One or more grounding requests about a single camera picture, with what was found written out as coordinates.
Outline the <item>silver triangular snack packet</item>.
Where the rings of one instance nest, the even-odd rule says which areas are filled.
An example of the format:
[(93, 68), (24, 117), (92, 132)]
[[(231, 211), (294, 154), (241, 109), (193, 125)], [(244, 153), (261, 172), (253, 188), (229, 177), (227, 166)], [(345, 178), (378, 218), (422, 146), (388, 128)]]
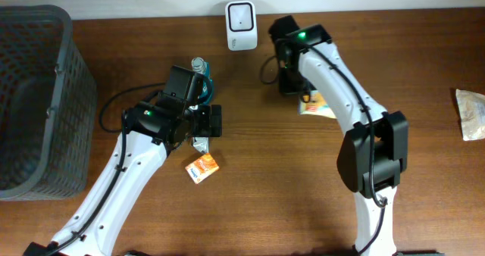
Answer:
[(192, 137), (192, 147), (205, 155), (209, 153), (209, 138), (208, 137)]

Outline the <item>yellow snack bag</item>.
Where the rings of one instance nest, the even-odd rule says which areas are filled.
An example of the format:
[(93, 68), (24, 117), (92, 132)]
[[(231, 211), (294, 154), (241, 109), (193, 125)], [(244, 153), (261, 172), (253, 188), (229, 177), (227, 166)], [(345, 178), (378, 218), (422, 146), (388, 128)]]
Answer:
[(328, 103), (317, 90), (312, 90), (308, 95), (302, 97), (302, 101), (299, 101), (298, 112), (300, 115), (314, 115), (336, 119)]

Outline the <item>orange white small box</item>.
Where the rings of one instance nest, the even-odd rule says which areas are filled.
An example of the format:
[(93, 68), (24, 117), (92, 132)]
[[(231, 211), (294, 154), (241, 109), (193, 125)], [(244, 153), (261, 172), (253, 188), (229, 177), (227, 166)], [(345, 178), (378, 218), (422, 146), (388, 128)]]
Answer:
[(195, 184), (199, 184), (204, 179), (219, 170), (216, 160), (210, 153), (204, 154), (185, 167), (187, 173)]

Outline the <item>teal mouthwash bottle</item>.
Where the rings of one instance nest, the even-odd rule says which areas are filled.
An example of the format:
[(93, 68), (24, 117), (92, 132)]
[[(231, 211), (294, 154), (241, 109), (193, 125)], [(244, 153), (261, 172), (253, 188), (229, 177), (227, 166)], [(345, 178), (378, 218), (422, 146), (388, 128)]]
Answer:
[(203, 75), (205, 78), (202, 80), (202, 93), (198, 97), (198, 103), (200, 105), (208, 105), (212, 100), (214, 93), (214, 83), (211, 78), (210, 65), (203, 58), (193, 58), (191, 61), (192, 70), (196, 73)]

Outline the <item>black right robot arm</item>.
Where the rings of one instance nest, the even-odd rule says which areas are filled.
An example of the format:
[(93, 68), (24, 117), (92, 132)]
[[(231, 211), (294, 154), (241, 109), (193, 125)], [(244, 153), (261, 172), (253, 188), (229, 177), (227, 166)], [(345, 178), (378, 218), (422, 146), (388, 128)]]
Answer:
[(354, 195), (358, 255), (395, 255), (393, 199), (407, 168), (408, 121), (390, 113), (359, 84), (320, 24), (301, 28), (288, 15), (268, 33), (280, 65), (280, 89), (309, 100), (317, 90), (343, 132), (336, 166)]

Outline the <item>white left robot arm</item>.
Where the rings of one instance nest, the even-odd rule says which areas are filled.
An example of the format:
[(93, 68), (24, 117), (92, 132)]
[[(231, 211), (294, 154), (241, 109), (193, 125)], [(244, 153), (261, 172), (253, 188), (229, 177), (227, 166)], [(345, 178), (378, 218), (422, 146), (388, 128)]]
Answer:
[(105, 169), (81, 206), (48, 245), (26, 255), (110, 255), (141, 191), (171, 152), (192, 137), (222, 134), (221, 107), (209, 105), (210, 79), (173, 66), (163, 90), (121, 115), (120, 135)]

